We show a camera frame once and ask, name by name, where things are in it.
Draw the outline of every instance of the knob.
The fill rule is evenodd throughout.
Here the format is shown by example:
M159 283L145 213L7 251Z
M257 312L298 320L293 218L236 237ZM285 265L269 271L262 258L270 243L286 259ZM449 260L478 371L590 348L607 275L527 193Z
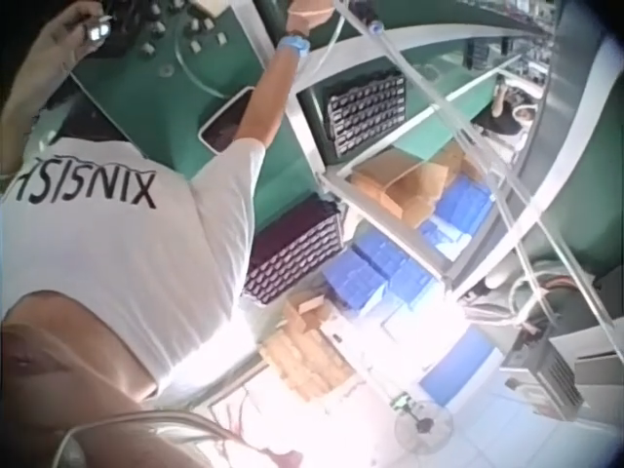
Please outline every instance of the knob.
M202 45L198 41L191 41L190 47L193 54L199 54L202 50Z
M156 21L152 25L152 32L156 37L163 37L165 35L165 32L167 32L167 27L162 21Z
M216 36L216 42L218 43L219 46L223 47L225 44L227 44L227 36L225 35L224 32L219 32Z
M160 9L160 5L158 5L157 3L152 3L149 6L149 13L151 14L151 17L156 20L162 15L163 12Z
M207 31L212 31L215 29L215 22L210 18L206 18L204 19L204 27Z
M172 0L173 11L179 12L182 8L184 8L184 0Z
M191 32L199 32L199 29L200 29L199 20L196 18L193 18L191 22L188 24L188 28Z
M143 44L142 46L140 46L140 51L146 56L146 57L152 57L154 54L156 54L156 48L154 47L153 44L146 42L145 44Z

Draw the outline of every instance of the hose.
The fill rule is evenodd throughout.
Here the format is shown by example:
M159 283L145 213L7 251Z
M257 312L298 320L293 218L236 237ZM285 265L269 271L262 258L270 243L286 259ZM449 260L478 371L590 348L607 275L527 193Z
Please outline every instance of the hose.
M347 8L349 6L349 1L350 0L345 0L345 4ZM318 12L308 12L308 15L313 15L313 14L316 15L316 14L328 13L328 12L329 11L327 10L320 10ZM325 61L328 59L328 57L332 53L333 46L335 46L336 42L338 42L338 38L340 37L340 34L342 33L342 28L344 27L345 22L346 20L344 16L340 16L340 18L338 19L338 23L335 26L335 29L333 30L333 34L331 35L330 42L326 46L325 53L321 56L321 58L319 58L319 60L316 62L316 64L314 65L314 68L311 71L308 70L308 68L310 68L312 60L308 58L308 60L299 68L297 72L298 77L305 76L305 75L312 77L321 69L321 67L325 64Z
M413 67L406 61L402 54L396 50L394 45L389 41L383 31L372 34L340 0L334 0L334 5L339 13L341 13L361 34L368 36L387 57L406 74L412 83L419 88L424 95L431 101L433 108L443 122L453 130L455 139L467 154L469 160L476 166L479 172L485 176L486 184L491 190L496 206L500 211L501 217L505 222L509 232L514 236L516 242L516 251L523 269L526 272L527 280L531 286L531 290L535 297L539 299L539 303L551 323L556 324L557 317L552 310L550 304L545 300L544 294L540 293L539 284L537 283L535 272L533 271L530 261L528 260L527 251L525 250L518 226L513 219L509 206L505 201L504 195L498 189L498 183L494 172L502 174L510 187L521 199L526 206L527 211L535 217L536 224L544 232L548 242L553 247L557 256L561 259L563 265L570 274L574 283L583 294L590 309L596 316L599 324L604 330L609 342L612 344L615 352L622 362L624 362L624 339L617 335L613 320L608 315L605 305L598 296L596 290L591 283L583 275L583 270L574 257L569 246L563 239L559 229L554 225L553 221L543 211L536 206L532 200L532 196L524 184L511 171L510 167L505 164L488 145L485 139L470 125L466 118L459 113L440 93L431 86Z
M177 60L177 63L179 63L180 68L182 69L186 77L190 80L190 82L193 83L198 89L202 90L204 93L208 93L214 98L230 99L230 96L225 95L224 93L221 93L215 88L206 85L201 80L201 78L199 78L195 73L193 73L193 71L191 71L191 69L186 64L186 61L184 60L184 56L182 55L182 52L179 48L179 37L182 35L182 32L183 32L182 29L184 26L182 22L182 18L183 18L182 15L180 15L177 18L177 23L175 24L175 31L174 31L174 54L175 54L175 59Z

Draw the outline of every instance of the hair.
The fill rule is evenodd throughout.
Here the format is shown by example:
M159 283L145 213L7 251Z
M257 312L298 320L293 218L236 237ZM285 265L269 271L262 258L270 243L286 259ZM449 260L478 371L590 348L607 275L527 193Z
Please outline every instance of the hair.
M523 110L525 112L528 112L529 117L528 118L523 118L523 117L519 117L518 113ZM537 109L535 104L522 104L517 106L514 109L514 118L516 120L518 120L519 122L532 122L533 120L535 120L535 116L537 115Z

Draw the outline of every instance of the person in background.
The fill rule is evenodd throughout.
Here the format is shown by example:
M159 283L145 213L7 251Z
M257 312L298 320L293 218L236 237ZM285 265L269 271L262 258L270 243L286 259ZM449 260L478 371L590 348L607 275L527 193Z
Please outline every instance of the person in background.
M73 3L43 27L0 121L0 430L18 466L49 466L71 427L145 410L171 389L183 399L226 371L220 332L249 266L264 154L307 35L332 14L332 0L293 1L234 141L190 181L126 141L66 137L24 161L39 110L100 46L81 21L102 6ZM191 386L178 371L189 363ZM115 431L85 449L90 468L205 466L155 437L137 445Z
M496 153L507 163L527 142L528 129L536 115L534 104L513 105L510 87L503 77L498 80L491 105L472 120Z

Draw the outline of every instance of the wire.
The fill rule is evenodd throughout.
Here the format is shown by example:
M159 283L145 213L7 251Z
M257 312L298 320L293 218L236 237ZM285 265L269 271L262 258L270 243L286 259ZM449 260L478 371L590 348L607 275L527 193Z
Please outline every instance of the wire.
M182 18L183 16L180 16L177 19L177 24L175 26L175 31L174 31L174 54L175 54L175 59L177 60L177 63L179 63L179 66L182 68L182 71L184 72L186 77L197 88L199 88L203 92L208 93L209 95L215 98L225 99L225 100L230 99L231 98L230 96L225 95L224 93L217 91L215 88L206 85L200 78L197 77L195 73L191 71L191 69L186 64L186 61L184 60L184 56L182 55L182 52L180 51L180 48L179 48L179 37L180 35L182 35L182 32L183 32L182 31L182 27L183 27Z

